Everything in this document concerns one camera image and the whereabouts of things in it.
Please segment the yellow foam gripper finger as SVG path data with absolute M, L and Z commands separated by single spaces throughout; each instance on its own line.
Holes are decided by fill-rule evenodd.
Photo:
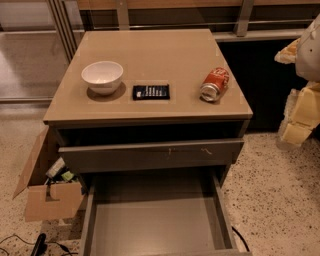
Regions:
M 292 41 L 289 45 L 284 47 L 275 55 L 274 60 L 282 64 L 294 63 L 296 61 L 297 46 L 299 41 L 300 39 L 296 39 Z
M 301 90 L 292 89 L 287 97 L 281 140 L 300 146 L 320 124 L 320 83 L 308 82 Z

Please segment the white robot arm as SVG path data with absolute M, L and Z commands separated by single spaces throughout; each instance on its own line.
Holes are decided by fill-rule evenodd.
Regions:
M 277 146 L 291 150 L 300 147 L 320 124 L 320 14 L 275 60 L 294 63 L 296 74 L 307 81 L 301 90 L 290 91 L 278 130 Z

